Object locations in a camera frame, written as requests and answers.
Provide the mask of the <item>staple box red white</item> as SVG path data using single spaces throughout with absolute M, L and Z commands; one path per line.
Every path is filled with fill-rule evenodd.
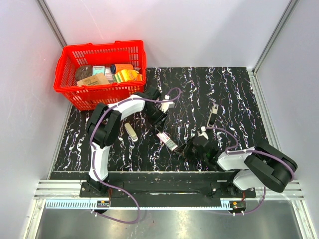
M 159 132 L 157 137 L 171 150 L 174 151 L 178 148 L 177 144 L 165 133 Z

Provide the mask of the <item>pale green stapler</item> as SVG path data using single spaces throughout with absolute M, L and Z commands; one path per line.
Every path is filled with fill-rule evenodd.
M 133 127 L 128 122 L 124 124 L 124 127 L 132 141 L 136 142 L 138 140 L 138 136 Z

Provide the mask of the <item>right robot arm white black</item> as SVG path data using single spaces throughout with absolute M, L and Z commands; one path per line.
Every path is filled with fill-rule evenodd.
M 235 172 L 226 186 L 232 197 L 240 196 L 249 188 L 263 186 L 282 193 L 298 168 L 294 160 L 266 142 L 248 149 L 222 152 L 208 136 L 201 134 L 191 137 L 174 152 L 188 160 L 204 161 L 210 171 Z

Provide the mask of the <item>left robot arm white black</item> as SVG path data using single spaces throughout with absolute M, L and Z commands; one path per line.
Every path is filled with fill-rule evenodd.
M 110 147 L 119 136 L 122 120 L 138 113 L 145 112 L 149 122 L 157 131 L 162 131 L 171 104 L 170 97 L 161 97 L 158 89 L 146 92 L 135 92 L 128 98 L 114 104 L 99 103 L 96 105 L 87 124 L 87 134 L 91 147 L 91 166 L 87 183 L 97 197 L 107 194 L 108 185 L 103 182 L 108 177 Z

